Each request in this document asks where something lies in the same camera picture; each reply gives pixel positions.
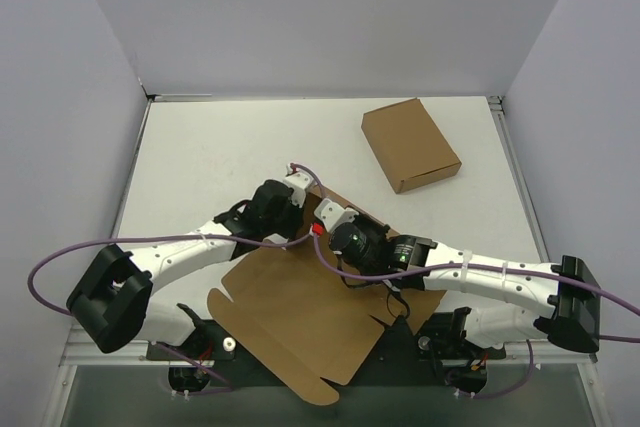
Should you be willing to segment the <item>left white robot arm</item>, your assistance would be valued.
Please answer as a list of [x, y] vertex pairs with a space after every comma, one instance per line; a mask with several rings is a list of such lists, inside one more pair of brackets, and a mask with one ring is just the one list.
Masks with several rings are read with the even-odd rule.
[[293, 241], [302, 226], [312, 179], [294, 173], [267, 180], [252, 198], [177, 241], [146, 241], [130, 251], [115, 241], [102, 248], [74, 287], [66, 307], [103, 353], [133, 340], [162, 342], [183, 358], [204, 349], [204, 323], [184, 302], [153, 301], [170, 283], [204, 267], [240, 258], [278, 235]]

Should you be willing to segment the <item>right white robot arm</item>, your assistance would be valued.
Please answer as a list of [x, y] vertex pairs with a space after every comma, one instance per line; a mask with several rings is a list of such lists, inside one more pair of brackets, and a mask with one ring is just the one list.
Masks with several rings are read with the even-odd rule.
[[429, 238], [389, 233], [363, 215], [329, 231], [329, 248], [353, 278], [383, 284], [400, 299], [405, 290], [457, 291], [496, 301], [454, 313], [453, 338], [478, 349], [547, 339], [571, 352], [599, 349], [598, 283], [586, 263], [520, 263], [458, 250]]

